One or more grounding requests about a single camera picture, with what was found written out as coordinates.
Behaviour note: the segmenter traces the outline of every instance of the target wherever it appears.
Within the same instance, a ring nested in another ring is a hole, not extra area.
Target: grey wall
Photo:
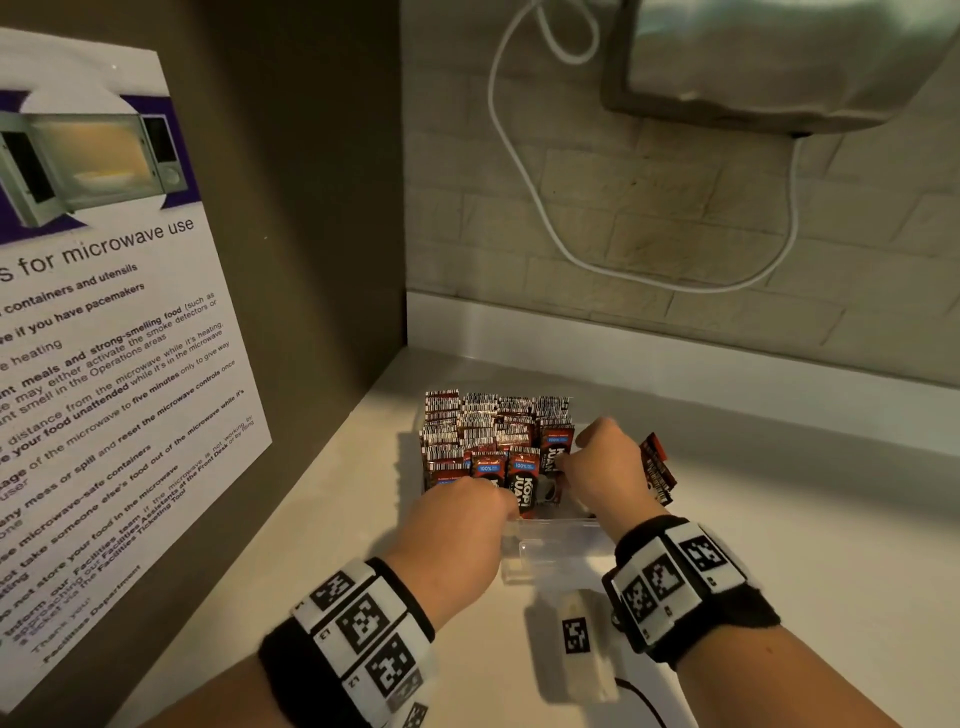
[[[899,118],[807,141],[801,240],[772,277],[673,295],[576,268],[547,237],[487,112],[517,7],[402,3],[411,289],[960,384],[960,45]],[[586,48],[583,20],[564,18],[561,41]],[[707,283],[763,268],[786,231],[789,140],[606,112],[602,55],[564,66],[527,19],[497,86],[567,247]]]
[[[103,725],[403,343],[395,3],[33,0],[157,50],[274,444],[4,721]]]

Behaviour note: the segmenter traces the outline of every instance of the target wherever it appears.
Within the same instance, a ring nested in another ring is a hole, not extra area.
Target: left hand
[[[383,560],[439,631],[493,582],[503,525],[518,516],[513,493],[462,477],[417,501]]]

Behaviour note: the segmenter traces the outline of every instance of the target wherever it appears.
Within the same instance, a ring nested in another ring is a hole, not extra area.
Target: microwave instructions poster
[[[0,29],[0,711],[268,445],[156,53]]]

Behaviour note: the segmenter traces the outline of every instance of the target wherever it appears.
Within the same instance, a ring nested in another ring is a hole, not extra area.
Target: white cable
[[[613,278],[624,280],[635,280],[639,283],[646,283],[647,285],[654,285],[658,288],[666,288],[669,291],[679,291],[681,293],[728,293],[730,291],[737,291],[741,288],[751,286],[769,276],[774,269],[777,268],[777,266],[779,266],[788,255],[790,255],[790,251],[797,242],[797,236],[800,233],[800,209],[797,203],[797,168],[800,166],[800,152],[804,142],[802,138],[797,138],[794,141],[793,155],[790,159],[790,171],[787,176],[786,192],[790,215],[790,232],[787,234],[786,241],[784,242],[783,247],[780,249],[780,252],[777,254],[777,256],[771,260],[770,263],[768,263],[761,271],[755,273],[747,279],[739,280],[736,283],[729,283],[727,285],[684,285],[683,283],[674,283],[669,280],[650,278],[634,273],[628,273],[626,271],[617,271],[613,268],[603,268],[599,265],[592,265],[581,260],[566,248],[563,240],[561,240],[560,236],[557,235],[557,231],[554,230],[553,224],[550,222],[550,218],[546,213],[546,208],[543,206],[543,200],[540,199],[540,194],[537,192],[537,186],[534,185],[533,180],[530,179],[530,174],[527,172],[526,167],[523,166],[523,161],[516,153],[516,148],[510,141],[507,133],[503,131],[503,126],[500,124],[500,119],[496,115],[496,108],[493,105],[493,89],[496,83],[496,73],[500,67],[500,61],[503,59],[503,52],[506,50],[507,43],[510,42],[510,38],[513,37],[516,28],[523,21],[523,18],[525,18],[532,10],[537,11],[537,21],[540,24],[540,31],[543,34],[543,39],[546,41],[546,44],[550,47],[550,50],[553,51],[554,55],[558,59],[569,65],[581,65],[590,61],[596,55],[597,49],[600,46],[600,26],[597,23],[596,18],[593,16],[593,13],[591,13],[589,8],[584,4],[583,0],[566,0],[567,3],[580,11],[590,27],[590,47],[584,54],[581,55],[573,55],[565,51],[565,49],[563,49],[554,38],[553,32],[550,30],[550,24],[547,21],[546,14],[543,12],[543,2],[544,0],[529,0],[526,5],[516,12],[513,20],[511,20],[510,24],[507,26],[507,30],[504,31],[503,37],[500,39],[500,45],[497,46],[496,54],[493,56],[493,66],[491,66],[490,78],[487,82],[487,108],[490,110],[490,118],[493,122],[493,126],[496,128],[496,132],[500,135],[500,139],[503,141],[503,145],[507,148],[507,152],[514,161],[517,170],[519,170],[520,176],[527,185],[527,189],[530,190],[530,196],[533,197],[534,204],[537,206],[537,212],[540,213],[540,218],[543,220],[543,224],[546,226],[546,230],[550,234],[550,238],[553,240],[554,244],[556,244],[557,248],[560,249],[560,252],[564,254],[564,257],[574,265],[579,266],[584,270],[591,271],[592,273],[598,273],[601,276],[611,276]]]

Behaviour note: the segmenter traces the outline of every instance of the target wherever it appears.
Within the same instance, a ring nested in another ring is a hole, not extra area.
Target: hand
[[[568,489],[613,539],[635,526],[662,516],[647,486],[639,446],[609,417],[601,417],[577,436],[581,449],[557,458],[561,488]]]
[[[500,567],[500,535],[519,516],[516,496],[462,477],[423,495],[383,560],[439,630],[480,598]]]

